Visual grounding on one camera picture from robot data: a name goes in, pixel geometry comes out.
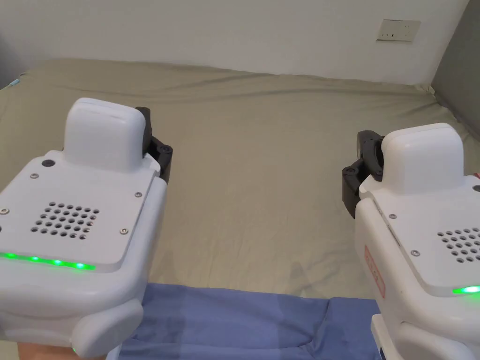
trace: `white plastic casing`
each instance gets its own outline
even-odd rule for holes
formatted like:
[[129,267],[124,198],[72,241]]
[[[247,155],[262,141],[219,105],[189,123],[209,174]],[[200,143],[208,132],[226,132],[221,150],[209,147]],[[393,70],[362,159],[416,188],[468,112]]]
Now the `white plastic casing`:
[[452,292],[480,285],[480,180],[463,176],[447,124],[393,132],[382,151],[383,181],[360,187],[355,248],[394,358],[480,359],[480,296]]
[[[0,215],[1,253],[96,266],[87,271],[0,258],[0,339],[73,347],[88,358],[117,347],[140,324],[167,188],[159,164],[143,157],[144,127],[133,108],[80,99],[67,118],[64,151],[33,159],[0,193],[0,208],[9,209]],[[46,159],[55,165],[42,166]],[[69,204],[74,208],[64,215]],[[85,223],[76,231],[79,220]]]

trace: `white wall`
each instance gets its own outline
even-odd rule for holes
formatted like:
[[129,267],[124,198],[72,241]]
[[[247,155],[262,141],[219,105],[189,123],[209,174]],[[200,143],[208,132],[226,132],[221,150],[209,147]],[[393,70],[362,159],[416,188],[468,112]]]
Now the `white wall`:
[[[468,0],[0,0],[0,82],[51,57],[429,83]],[[382,19],[421,20],[413,44]]]

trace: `black bracket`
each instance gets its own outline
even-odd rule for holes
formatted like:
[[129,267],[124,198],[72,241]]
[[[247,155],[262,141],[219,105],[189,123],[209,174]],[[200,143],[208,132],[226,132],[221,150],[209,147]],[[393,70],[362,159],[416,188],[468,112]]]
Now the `black bracket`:
[[342,170],[342,200],[350,215],[355,218],[355,207],[360,201],[360,185],[370,175],[382,181],[384,175],[384,136],[364,130],[357,134],[357,158],[352,165]]
[[150,109],[144,107],[136,108],[145,118],[145,131],[143,140],[143,154],[149,154],[160,164],[160,177],[168,183],[170,178],[170,164],[173,156],[173,148],[165,145],[152,135],[152,122],[150,120]]

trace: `black screw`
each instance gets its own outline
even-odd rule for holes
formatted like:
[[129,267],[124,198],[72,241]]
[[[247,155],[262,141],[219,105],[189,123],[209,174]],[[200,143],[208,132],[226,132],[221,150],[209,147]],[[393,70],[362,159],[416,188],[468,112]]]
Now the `black screw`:
[[173,152],[173,149],[168,145],[163,145],[160,147],[160,152],[165,154],[171,154]]
[[355,168],[350,168],[350,167],[348,167],[348,168],[344,168],[344,169],[343,169],[343,174],[344,174],[344,175],[355,175],[355,174],[357,174],[357,173],[358,173],[358,170],[355,169]]
[[52,167],[52,166],[55,165],[55,161],[50,160],[50,159],[48,159],[48,160],[43,160],[43,161],[42,161],[42,165],[45,166],[46,168],[49,168],[49,167]]

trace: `ventilation holes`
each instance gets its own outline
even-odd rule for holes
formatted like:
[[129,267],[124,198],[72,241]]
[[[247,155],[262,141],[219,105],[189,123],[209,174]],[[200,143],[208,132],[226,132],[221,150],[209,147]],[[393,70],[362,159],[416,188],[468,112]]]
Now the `ventilation holes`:
[[[437,235],[442,237],[442,242],[446,244],[446,247],[448,250],[450,250],[450,253],[456,257],[456,261],[459,263],[464,263],[465,261],[471,263],[475,261],[475,259],[480,261],[480,248],[473,249],[471,248],[473,245],[479,246],[480,247],[480,229],[479,228],[465,228],[463,230],[447,230],[445,232],[439,231],[437,232]],[[451,236],[453,234],[459,234],[460,236],[455,237]],[[459,250],[462,255],[467,255],[465,258],[459,257],[458,251],[451,251],[455,247],[462,249]],[[472,256],[469,256],[470,254],[478,254],[475,255],[475,259]]]
[[[72,239],[74,238],[79,238],[81,240],[85,240],[87,238],[87,235],[86,233],[90,232],[90,228],[94,225],[94,222],[92,220],[96,220],[96,215],[93,215],[93,214],[88,214],[90,212],[93,212],[94,214],[98,214],[100,213],[100,211],[98,209],[94,209],[92,210],[91,208],[89,207],[85,207],[83,208],[82,206],[74,206],[74,205],[65,205],[64,203],[59,203],[57,204],[55,201],[52,201],[50,203],[48,203],[48,207],[46,207],[44,209],[44,212],[45,213],[52,213],[52,215],[48,215],[48,214],[41,214],[40,215],[40,220],[37,220],[35,222],[35,225],[44,225],[45,227],[49,228],[49,227],[54,227],[54,229],[52,229],[50,231],[50,234],[51,235],[60,235],[62,237],[70,237]],[[86,223],[86,225],[88,226],[87,228],[81,228],[80,226],[78,225],[84,225],[85,224],[85,220],[87,219],[90,219],[91,221],[88,221]],[[57,220],[59,221],[58,223],[54,224],[52,221],[54,220]],[[60,231],[61,228],[64,228],[64,230],[71,230],[72,232],[67,232],[67,231]],[[32,228],[30,228],[30,231],[31,232],[40,232],[42,234],[46,234],[48,233],[48,229],[47,228],[43,228],[43,229],[40,229],[38,226],[34,226]],[[83,234],[81,235],[77,235],[77,232],[78,231],[83,231]]]

